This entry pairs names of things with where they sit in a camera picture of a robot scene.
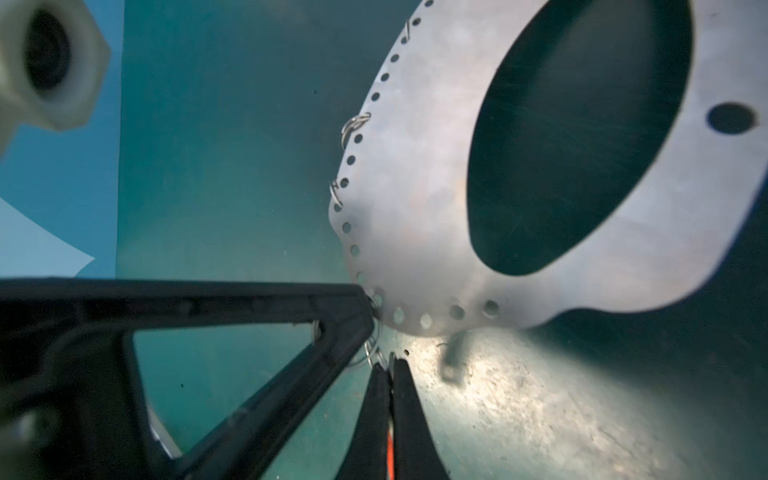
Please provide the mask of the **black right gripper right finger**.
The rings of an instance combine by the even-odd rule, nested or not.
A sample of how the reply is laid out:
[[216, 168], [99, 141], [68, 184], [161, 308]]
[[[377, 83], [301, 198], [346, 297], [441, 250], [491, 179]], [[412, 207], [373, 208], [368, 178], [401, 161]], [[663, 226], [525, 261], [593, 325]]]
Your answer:
[[395, 478], [449, 479], [405, 359], [394, 359], [391, 379]]

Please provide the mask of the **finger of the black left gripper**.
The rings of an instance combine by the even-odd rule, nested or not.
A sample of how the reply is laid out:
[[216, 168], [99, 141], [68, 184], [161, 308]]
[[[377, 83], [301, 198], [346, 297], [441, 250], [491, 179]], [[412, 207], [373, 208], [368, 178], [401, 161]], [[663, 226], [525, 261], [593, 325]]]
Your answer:
[[[140, 331], [307, 324], [314, 340], [189, 453], [154, 438]], [[256, 479], [374, 328], [352, 284], [6, 279], [5, 479]]]

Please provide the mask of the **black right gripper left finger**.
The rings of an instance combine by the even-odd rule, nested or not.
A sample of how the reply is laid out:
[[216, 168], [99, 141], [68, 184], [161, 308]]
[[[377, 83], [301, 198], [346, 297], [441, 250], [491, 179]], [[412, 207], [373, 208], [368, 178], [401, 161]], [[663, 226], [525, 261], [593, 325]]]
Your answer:
[[337, 479], [388, 478], [389, 376], [380, 364], [370, 374], [358, 420]]

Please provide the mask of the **red key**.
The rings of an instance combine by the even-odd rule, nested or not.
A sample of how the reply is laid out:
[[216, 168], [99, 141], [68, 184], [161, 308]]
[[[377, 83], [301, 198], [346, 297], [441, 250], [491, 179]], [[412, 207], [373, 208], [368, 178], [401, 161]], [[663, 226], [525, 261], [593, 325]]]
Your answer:
[[[387, 359], [384, 357], [381, 349], [375, 345], [373, 340], [367, 340], [364, 343], [365, 358], [370, 368], [373, 368], [374, 364], [378, 364], [381, 368], [390, 373]], [[387, 423], [387, 449], [386, 449], [386, 467], [388, 480], [395, 480], [395, 454], [394, 454], [394, 424], [392, 419], [392, 413], [389, 413], [389, 419]]]

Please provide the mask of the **grey oval keyring plate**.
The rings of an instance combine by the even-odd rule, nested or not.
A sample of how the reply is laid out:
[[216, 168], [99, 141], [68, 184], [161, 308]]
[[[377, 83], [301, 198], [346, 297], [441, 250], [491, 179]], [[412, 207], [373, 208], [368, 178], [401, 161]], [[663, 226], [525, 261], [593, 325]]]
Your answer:
[[347, 268], [382, 296], [381, 320], [418, 336], [529, 328], [573, 309], [643, 312], [715, 273], [767, 173], [767, 129], [710, 128], [727, 100], [767, 110], [767, 5], [694, 1], [693, 55], [677, 118], [649, 170], [589, 236], [526, 276], [476, 255], [467, 174], [485, 94], [539, 1], [421, 4], [398, 36], [345, 149], [329, 220]]

